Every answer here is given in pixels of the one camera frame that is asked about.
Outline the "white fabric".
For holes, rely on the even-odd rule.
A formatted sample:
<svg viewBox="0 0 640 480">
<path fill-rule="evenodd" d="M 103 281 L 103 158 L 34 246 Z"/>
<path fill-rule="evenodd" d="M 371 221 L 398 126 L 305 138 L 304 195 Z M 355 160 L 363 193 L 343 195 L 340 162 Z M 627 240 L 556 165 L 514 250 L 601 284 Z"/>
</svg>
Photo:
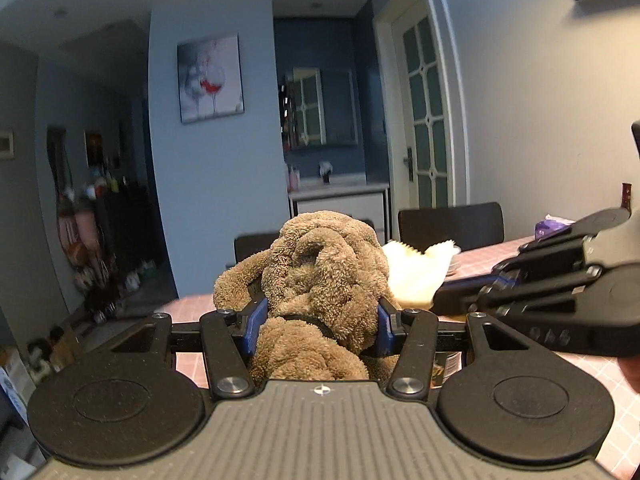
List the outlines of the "white fabric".
<svg viewBox="0 0 640 480">
<path fill-rule="evenodd" d="M 461 249 L 453 240 L 445 240 L 419 252 L 390 240 L 382 251 L 390 269 L 388 286 L 398 304 L 403 309 L 428 310 Z"/>
</svg>

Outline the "brown plush teddy bear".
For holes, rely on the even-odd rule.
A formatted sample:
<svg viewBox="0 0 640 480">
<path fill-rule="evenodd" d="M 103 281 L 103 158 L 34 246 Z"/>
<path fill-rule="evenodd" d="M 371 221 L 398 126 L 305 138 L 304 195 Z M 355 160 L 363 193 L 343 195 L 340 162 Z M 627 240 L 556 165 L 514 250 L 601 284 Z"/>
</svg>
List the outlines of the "brown plush teddy bear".
<svg viewBox="0 0 640 480">
<path fill-rule="evenodd" d="M 366 356 L 378 333 L 378 303 L 398 305 L 375 230 L 348 214 L 299 214 L 269 248 L 216 279 L 217 309 L 242 310 L 254 290 L 269 302 L 248 370 L 269 379 L 387 382 L 393 356 Z"/>
</svg>

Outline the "right black chair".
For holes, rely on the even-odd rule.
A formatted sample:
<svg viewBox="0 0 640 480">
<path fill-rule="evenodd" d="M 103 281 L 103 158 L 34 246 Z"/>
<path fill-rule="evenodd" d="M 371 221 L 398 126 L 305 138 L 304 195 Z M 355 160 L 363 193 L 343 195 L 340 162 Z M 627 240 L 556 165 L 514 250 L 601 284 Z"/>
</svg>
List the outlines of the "right black chair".
<svg viewBox="0 0 640 480">
<path fill-rule="evenodd" d="M 452 240 L 464 252 L 504 242 L 501 206 L 496 202 L 398 212 L 400 240 L 420 252 Z"/>
</svg>

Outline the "black chair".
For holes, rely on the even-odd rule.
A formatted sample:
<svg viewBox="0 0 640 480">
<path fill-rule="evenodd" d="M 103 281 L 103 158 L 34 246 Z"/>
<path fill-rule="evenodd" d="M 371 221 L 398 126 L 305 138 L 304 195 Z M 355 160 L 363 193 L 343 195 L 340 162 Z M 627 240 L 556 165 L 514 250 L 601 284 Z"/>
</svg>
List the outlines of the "black chair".
<svg viewBox="0 0 640 480">
<path fill-rule="evenodd" d="M 400 240 L 420 252 L 452 240 L 464 252 L 504 242 L 501 206 L 496 202 L 398 212 Z"/>
<path fill-rule="evenodd" d="M 258 252 L 269 249 L 278 237 L 278 231 L 241 234 L 235 237 L 233 241 L 235 262 L 239 263 Z"/>
</svg>

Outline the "purple tissue pack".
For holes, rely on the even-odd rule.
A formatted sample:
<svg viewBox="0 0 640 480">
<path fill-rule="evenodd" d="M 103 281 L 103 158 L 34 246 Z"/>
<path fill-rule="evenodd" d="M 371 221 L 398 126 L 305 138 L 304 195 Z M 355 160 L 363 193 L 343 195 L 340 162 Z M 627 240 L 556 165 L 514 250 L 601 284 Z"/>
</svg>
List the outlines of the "purple tissue pack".
<svg viewBox="0 0 640 480">
<path fill-rule="evenodd" d="M 536 226 L 534 229 L 535 240 L 540 240 L 545 236 L 558 232 L 559 230 L 565 229 L 567 226 L 570 226 L 573 223 L 574 223 L 574 220 L 555 217 L 555 216 L 552 216 L 551 214 L 547 214 L 542 220 L 536 223 Z"/>
</svg>

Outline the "left black chair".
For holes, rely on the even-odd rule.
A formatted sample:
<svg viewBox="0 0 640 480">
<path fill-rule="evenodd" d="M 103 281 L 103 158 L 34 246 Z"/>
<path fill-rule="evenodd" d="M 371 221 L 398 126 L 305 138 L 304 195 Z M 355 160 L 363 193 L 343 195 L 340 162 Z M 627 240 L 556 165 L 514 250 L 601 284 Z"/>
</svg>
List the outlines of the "left black chair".
<svg viewBox="0 0 640 480">
<path fill-rule="evenodd" d="M 233 241 L 235 262 L 239 263 L 258 252 L 269 249 L 278 237 L 278 231 L 241 234 L 235 237 Z"/>
</svg>

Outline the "dark glass wine bottle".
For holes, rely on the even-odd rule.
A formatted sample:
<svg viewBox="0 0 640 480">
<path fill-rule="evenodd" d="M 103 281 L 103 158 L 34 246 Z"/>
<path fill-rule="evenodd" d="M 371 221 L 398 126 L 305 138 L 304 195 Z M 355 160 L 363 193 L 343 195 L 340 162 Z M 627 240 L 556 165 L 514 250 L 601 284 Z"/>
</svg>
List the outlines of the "dark glass wine bottle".
<svg viewBox="0 0 640 480">
<path fill-rule="evenodd" d="M 620 206 L 626 211 L 631 212 L 631 196 L 632 196 L 632 184 L 624 182 L 622 184 L 622 192 L 620 192 Z"/>
</svg>

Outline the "white drawer cabinet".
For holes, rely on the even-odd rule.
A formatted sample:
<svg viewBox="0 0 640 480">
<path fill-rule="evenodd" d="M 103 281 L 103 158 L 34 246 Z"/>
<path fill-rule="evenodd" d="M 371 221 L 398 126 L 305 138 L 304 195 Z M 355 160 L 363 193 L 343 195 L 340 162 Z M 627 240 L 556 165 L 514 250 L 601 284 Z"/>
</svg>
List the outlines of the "white drawer cabinet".
<svg viewBox="0 0 640 480">
<path fill-rule="evenodd" d="M 390 239 L 390 185 L 388 183 L 324 184 L 289 192 L 290 216 L 330 210 L 370 222 L 378 241 Z"/>
</svg>

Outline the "pink checkered tablecloth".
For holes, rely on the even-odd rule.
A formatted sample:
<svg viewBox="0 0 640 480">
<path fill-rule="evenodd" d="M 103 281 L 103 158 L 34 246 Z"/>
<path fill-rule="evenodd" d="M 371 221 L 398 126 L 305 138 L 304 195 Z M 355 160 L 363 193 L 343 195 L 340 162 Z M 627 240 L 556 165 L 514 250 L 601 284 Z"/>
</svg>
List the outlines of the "pink checkered tablecloth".
<svg viewBox="0 0 640 480">
<path fill-rule="evenodd" d="M 524 245 L 491 274 L 448 284 L 439 309 L 372 307 L 374 382 L 250 383 L 264 302 L 242 330 L 206 315 L 214 398 L 204 426 L 154 464 L 171 479 L 602 479 L 614 420 L 600 382 L 571 353 L 624 358 L 639 348 L 639 248 L 625 229 Z"/>
</svg>

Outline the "white glass panel door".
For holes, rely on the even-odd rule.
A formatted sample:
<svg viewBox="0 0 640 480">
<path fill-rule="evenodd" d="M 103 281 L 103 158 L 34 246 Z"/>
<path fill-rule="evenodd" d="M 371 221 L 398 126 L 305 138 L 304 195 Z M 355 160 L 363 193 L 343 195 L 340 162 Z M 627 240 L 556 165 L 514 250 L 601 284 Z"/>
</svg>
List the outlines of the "white glass panel door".
<svg viewBox="0 0 640 480">
<path fill-rule="evenodd" d="M 390 210 L 465 205 L 469 142 L 446 0 L 372 0 L 381 71 Z"/>
</svg>

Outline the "wall mirror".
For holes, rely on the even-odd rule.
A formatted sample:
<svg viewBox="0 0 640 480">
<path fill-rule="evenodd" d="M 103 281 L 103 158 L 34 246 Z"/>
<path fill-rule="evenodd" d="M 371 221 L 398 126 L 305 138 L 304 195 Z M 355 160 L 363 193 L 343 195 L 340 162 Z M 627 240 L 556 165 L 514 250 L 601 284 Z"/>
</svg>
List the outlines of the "wall mirror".
<svg viewBox="0 0 640 480">
<path fill-rule="evenodd" d="M 356 145 L 355 84 L 349 70 L 294 67 L 280 87 L 283 147 Z"/>
</svg>

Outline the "wine glass wall painting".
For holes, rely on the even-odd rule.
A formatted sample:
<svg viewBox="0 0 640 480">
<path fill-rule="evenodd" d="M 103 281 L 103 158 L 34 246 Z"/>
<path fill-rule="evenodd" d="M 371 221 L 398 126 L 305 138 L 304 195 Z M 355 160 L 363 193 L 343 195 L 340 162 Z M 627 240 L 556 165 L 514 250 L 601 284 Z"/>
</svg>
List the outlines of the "wine glass wall painting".
<svg viewBox="0 0 640 480">
<path fill-rule="evenodd" d="M 238 34 L 178 44 L 177 65 L 183 124 L 244 113 Z"/>
</svg>

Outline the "small framed wall picture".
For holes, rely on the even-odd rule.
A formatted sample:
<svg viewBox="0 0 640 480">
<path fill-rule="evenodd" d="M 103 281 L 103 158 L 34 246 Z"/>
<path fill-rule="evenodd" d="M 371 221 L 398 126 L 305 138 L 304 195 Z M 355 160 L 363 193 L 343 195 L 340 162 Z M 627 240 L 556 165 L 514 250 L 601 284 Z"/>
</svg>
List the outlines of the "small framed wall picture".
<svg viewBox="0 0 640 480">
<path fill-rule="evenodd" d="M 14 132 L 12 130 L 0 131 L 0 159 L 12 160 L 15 158 Z"/>
</svg>

